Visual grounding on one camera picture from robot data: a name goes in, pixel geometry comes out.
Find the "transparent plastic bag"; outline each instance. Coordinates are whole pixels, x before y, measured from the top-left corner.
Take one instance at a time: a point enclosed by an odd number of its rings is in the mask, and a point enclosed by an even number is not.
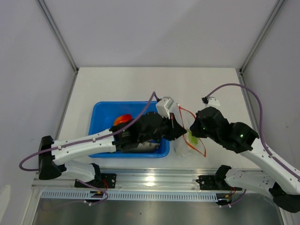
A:
[[[186,134],[174,141],[173,146],[175,152],[181,156],[200,153],[206,157],[206,148],[202,140],[192,136],[192,132],[189,130],[194,123],[196,116],[179,104],[177,104],[177,108],[173,111],[178,123],[187,130]]]

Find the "metal floor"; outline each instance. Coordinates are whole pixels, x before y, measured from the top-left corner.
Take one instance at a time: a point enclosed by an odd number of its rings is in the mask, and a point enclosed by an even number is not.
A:
[[[107,201],[89,207],[70,200],[41,199],[34,225],[283,225],[271,199],[247,194],[232,208],[214,202]]]

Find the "white wall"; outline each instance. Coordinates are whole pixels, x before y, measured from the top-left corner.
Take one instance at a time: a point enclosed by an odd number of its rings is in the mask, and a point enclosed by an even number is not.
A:
[[[277,0],[45,0],[79,67],[239,68]]]
[[[36,2],[0,1],[0,189],[12,186],[4,225],[23,216],[35,173],[18,164],[54,135],[73,77]]]
[[[300,1],[288,0],[246,70],[260,96],[270,147],[300,169]],[[300,224],[300,213],[297,214]]]

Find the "green object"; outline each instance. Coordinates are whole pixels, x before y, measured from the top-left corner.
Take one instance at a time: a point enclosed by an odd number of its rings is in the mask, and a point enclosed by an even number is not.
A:
[[[193,146],[197,145],[198,144],[198,138],[192,136],[192,132],[190,130],[187,130],[188,132],[188,140],[189,140],[189,143]]]

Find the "blue plastic bin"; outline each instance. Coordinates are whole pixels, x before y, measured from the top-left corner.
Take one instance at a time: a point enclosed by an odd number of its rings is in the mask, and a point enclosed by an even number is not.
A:
[[[130,114],[135,118],[146,106],[147,102],[98,102],[95,104],[90,121],[89,135],[110,128],[119,116]],[[151,102],[147,112],[157,112],[156,102]],[[168,155],[170,142],[161,139],[160,147],[153,153],[98,153],[90,155],[92,158],[161,158]]]

